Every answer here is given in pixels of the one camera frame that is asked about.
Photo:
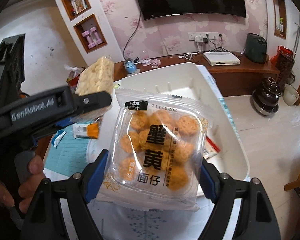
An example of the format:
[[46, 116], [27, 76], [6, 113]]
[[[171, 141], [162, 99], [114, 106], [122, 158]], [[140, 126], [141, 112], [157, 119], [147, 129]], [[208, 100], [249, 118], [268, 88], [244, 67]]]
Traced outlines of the person's left hand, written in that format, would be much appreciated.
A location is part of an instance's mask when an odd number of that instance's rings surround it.
[[[39, 155], [35, 155], [30, 160], [27, 169], [30, 172], [30, 176], [28, 176], [27, 180], [23, 182], [18, 189], [18, 194], [23, 199], [19, 203], [19, 210], [22, 213], [27, 213], [38, 185], [45, 178], [43, 172], [44, 163]], [[7, 208], [14, 207], [14, 199], [2, 182], [0, 182], [0, 204], [3, 204]]]

